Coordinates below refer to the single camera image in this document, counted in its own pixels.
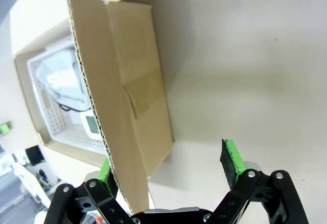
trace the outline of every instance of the device screen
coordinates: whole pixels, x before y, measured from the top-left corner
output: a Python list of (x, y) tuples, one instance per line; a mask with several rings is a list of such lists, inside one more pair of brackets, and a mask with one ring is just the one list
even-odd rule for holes
[(99, 133), (96, 119), (92, 116), (86, 116), (88, 126), (92, 133)]

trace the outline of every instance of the perforated basket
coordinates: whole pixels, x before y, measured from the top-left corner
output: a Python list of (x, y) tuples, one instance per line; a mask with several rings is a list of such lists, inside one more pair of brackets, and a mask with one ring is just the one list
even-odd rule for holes
[(91, 139), (86, 134), (79, 113), (72, 110), (67, 112), (61, 109), (58, 103), (48, 95), (44, 85), (36, 77), (36, 71), (42, 61), (48, 56), (64, 49), (74, 49), (74, 42), (69, 40), (28, 61), (29, 74), (37, 104), (52, 139), (67, 145), (106, 155), (107, 153), (103, 143)]

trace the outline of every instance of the packing tape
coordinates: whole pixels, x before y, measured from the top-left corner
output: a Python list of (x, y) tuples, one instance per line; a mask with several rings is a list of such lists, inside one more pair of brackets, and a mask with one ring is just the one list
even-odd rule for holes
[(160, 68), (156, 68), (126, 83), (125, 89), (137, 119), (154, 102), (165, 95)]

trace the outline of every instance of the screw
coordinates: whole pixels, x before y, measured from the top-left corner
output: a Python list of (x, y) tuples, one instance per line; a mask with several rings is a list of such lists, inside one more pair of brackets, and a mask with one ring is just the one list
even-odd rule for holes
[(281, 178), (283, 178), (284, 176), (283, 176), (283, 174), (282, 173), (277, 173), (276, 174), (276, 178), (277, 179), (281, 179)]
[(249, 171), (247, 174), (250, 178), (255, 177), (255, 172), (254, 171)]
[(203, 217), (203, 221), (206, 222), (209, 217), (211, 216), (211, 214), (206, 214), (204, 217)]
[(91, 182), (90, 187), (94, 187), (96, 185), (96, 182)]
[(135, 223), (135, 224), (140, 224), (141, 221), (138, 219), (138, 218), (133, 218), (132, 221)]

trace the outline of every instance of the gray fabric pouch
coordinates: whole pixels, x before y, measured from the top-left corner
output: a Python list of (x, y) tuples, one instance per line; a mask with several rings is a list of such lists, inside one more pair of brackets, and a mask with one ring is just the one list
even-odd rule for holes
[(36, 71), (37, 78), (64, 110), (86, 111), (90, 102), (73, 49), (47, 57)]

